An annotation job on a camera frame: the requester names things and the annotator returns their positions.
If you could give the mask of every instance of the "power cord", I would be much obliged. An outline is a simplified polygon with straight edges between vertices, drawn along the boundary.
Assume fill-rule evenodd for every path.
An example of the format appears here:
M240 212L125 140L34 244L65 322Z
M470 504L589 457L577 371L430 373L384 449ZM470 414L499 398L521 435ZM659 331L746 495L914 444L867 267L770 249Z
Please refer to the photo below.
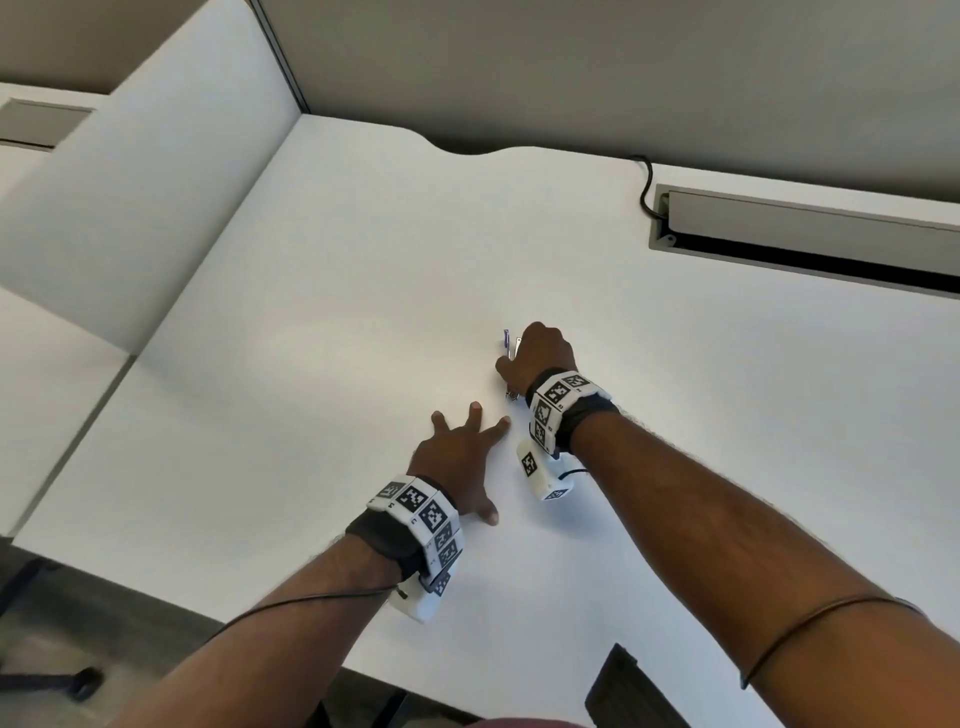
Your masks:
M367 589L361 592L332 592L330 594L325 594L325 595L295 596L291 599L281 599L280 601L275 601L273 604L264 604L261 607L253 607L253 609L250 609L248 612L244 612L239 617L234 617L229 622L227 622L224 626L222 626L220 629L214 632L207 639L207 642L210 642L210 640L213 640L215 637L218 637L222 633L226 632L228 629L230 629L230 627L232 627L238 621L242 621L243 619L246 619L247 617L252 617L253 615L258 615L261 612L266 612L268 610L275 609L276 607L285 607L287 604L298 604L302 601L319 601L321 599L356 599L364 596L380 596L384 594L389 594L398 586L399 586L398 584L393 584L389 587L381 587L380 589Z
M666 222L666 215L661 215L659 212L655 212L653 209L647 205L647 192L650 191L651 185L654 183L654 165L650 163L650 159L644 157L643 155L636 155L635 157L630 157L635 162L643 162L647 167L647 183L643 185L643 191L640 193L640 209L642 209L647 217L653 220L660 220L662 223Z

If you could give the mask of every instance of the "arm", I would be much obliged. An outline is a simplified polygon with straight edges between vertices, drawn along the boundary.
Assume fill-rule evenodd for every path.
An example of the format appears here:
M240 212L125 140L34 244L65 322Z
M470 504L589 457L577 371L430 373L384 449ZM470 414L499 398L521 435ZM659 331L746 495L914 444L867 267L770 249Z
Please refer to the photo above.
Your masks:
M449 429L440 412L435 434L420 443L408 473L426 475L456 499L458 510L496 523L484 490L487 455L510 421L480 431L482 410ZM396 562L347 535L257 605L311 594L394 586ZM112 728L300 728L324 697L353 643L387 595L288 604L234 624L201 647L114 720Z
M550 368L576 369L555 328L532 324L497 371L526 392ZM761 500L619 414L573 432L571 450L671 592L749 669L784 629L833 599L884 592ZM756 676L793 728L960 725L960 645L890 604L832 613L785 643Z

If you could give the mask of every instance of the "cable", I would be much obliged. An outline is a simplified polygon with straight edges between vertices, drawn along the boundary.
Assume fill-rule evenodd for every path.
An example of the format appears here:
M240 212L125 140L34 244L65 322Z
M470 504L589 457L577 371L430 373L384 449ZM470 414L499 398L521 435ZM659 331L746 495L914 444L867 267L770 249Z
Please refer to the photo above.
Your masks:
M818 607L805 617L798 619L789 629L773 640L771 645L763 651L763 654L761 654L759 659L754 663L754 666L743 673L743 676L740 678L740 689L747 690L747 686L750 685L750 681L754 679L758 672L760 672L760 668L766 665L767 660L773 656L774 652L776 652L783 645L783 643L797 634L804 627L807 627L817 619L828 615L830 612L842 609L843 607L849 607L853 604L864 604L869 602L897 604L900 607L906 607L907 609L913 610L921 617L926 619L926 615L916 604L911 604L906 599L898 599L895 596L857 595L845 596L842 599L835 599L832 602L824 604L822 607Z
M630 157L635 162L643 162L647 165L647 183L643 185L643 191L640 193L640 209L646 212L647 217L650 217L654 220L660 220L662 223L666 222L666 215L661 215L659 212L655 212L647 205L647 192L650 191L650 186L654 183L654 165L650 163L650 159L644 157L643 155L637 155L635 157Z
M207 639L207 642L210 642L210 640L213 640L215 637L218 637L223 632L226 632L228 629L230 629L230 627L232 627L238 621L242 621L243 619L246 619L247 617L252 617L253 615L258 615L260 614L260 612L266 612L267 610L275 609L276 607L284 607L287 604L297 604L302 601L319 601L320 599L356 599L363 596L380 596L380 595L384 595L392 592L398 586L399 584L393 584L389 587L381 587L380 589L367 589L362 592L332 592L330 594L325 594L325 595L295 596L292 599L282 599L280 601L275 601L273 604L264 604L262 607L253 607L253 609L249 610L249 612L244 612L239 617L234 617L229 622L227 622L224 626L222 626L220 629L218 629L216 632L210 635L209 639Z
M563 479L564 479L565 477L567 477L568 475L573 475L574 473L589 473L589 470L587 470L586 468L577 468L575 471L567 471L566 473L564 473L563 475L561 475L561 476L558 477L557 479L558 479L558 480L563 480Z

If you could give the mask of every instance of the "person's right arm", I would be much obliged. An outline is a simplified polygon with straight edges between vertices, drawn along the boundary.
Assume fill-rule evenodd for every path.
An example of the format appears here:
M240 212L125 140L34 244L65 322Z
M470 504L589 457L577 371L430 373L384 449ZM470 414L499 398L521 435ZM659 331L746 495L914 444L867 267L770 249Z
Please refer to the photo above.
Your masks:
M548 368L577 368L558 329L532 324L522 342L515 360L497 362L512 391ZM823 604L885 594L775 509L615 412L586 418L570 448L741 671ZM898 605L857 604L793 636L753 685L790 728L958 726L960 644Z

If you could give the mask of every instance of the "gray wall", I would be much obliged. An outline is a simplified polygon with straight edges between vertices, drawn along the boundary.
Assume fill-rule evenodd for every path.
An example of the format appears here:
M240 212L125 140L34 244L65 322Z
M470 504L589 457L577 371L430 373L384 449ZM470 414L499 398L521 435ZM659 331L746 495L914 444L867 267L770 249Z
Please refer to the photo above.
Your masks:
M960 201L956 0L261 0L309 107ZM0 80L109 91L201 0L0 0Z

